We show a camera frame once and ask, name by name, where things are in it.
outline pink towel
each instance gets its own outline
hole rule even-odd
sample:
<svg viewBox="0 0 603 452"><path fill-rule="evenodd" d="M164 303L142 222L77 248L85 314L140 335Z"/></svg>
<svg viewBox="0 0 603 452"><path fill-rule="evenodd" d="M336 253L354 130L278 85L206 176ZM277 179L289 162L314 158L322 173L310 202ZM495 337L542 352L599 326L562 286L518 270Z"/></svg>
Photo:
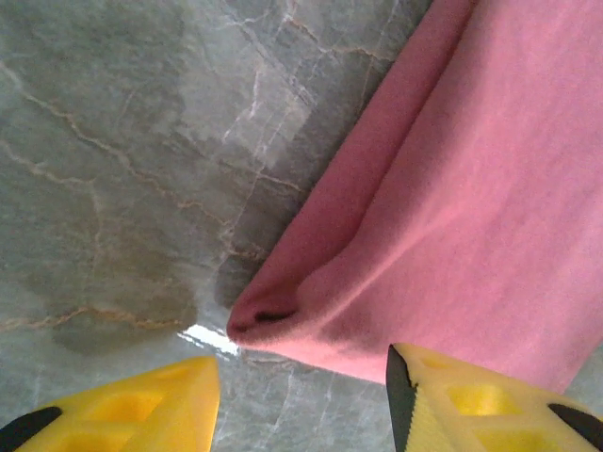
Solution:
<svg viewBox="0 0 603 452"><path fill-rule="evenodd" d="M360 379L409 342L562 390L602 297L603 2L434 0L228 334Z"/></svg>

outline yellow plastic part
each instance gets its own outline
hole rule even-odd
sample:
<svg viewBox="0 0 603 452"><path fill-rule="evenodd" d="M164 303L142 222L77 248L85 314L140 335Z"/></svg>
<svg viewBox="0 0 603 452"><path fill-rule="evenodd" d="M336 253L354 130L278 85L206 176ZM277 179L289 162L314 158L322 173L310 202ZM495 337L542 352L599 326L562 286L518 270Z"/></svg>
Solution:
<svg viewBox="0 0 603 452"><path fill-rule="evenodd" d="M18 452L206 452L220 404L218 364L194 358L48 406L63 414Z"/></svg>
<svg viewBox="0 0 603 452"><path fill-rule="evenodd" d="M596 452L549 407L562 395L421 347L396 344L416 388L405 452Z"/></svg>

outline marble floor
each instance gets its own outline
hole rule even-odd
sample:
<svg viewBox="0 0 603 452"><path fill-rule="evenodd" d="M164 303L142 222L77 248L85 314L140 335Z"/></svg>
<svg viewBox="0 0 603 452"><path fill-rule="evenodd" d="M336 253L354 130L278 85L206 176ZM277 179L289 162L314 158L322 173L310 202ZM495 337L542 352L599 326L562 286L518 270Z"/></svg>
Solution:
<svg viewBox="0 0 603 452"><path fill-rule="evenodd" d="M224 326L428 4L0 0L0 424L215 354L213 450L393 450L383 387Z"/></svg>

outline black rubber pad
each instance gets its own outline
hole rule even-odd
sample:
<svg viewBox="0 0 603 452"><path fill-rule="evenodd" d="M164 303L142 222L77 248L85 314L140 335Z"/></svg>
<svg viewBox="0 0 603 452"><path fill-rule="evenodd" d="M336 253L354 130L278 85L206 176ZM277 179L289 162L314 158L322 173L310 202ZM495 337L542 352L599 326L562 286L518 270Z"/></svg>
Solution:
<svg viewBox="0 0 603 452"><path fill-rule="evenodd" d="M14 452L55 421L63 411L50 407L21 416L0 429L0 452Z"/></svg>
<svg viewBox="0 0 603 452"><path fill-rule="evenodd" d="M413 387L411 382L408 365L393 346L389 346L389 352L387 353L385 384L387 386L389 413L392 417L396 452L404 452L413 422L416 388Z"/></svg>
<svg viewBox="0 0 603 452"><path fill-rule="evenodd" d="M565 405L551 403L548 407L578 435L603 452L603 422L588 412L581 412Z"/></svg>

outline gray marble tile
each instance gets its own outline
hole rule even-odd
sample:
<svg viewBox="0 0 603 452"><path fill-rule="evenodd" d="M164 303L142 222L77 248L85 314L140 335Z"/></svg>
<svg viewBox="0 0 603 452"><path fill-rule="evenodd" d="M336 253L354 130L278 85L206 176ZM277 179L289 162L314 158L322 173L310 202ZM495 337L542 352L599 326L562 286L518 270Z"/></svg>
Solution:
<svg viewBox="0 0 603 452"><path fill-rule="evenodd" d="M217 354L214 450L393 450L383 387L223 329L428 4L0 0L0 424Z"/></svg>

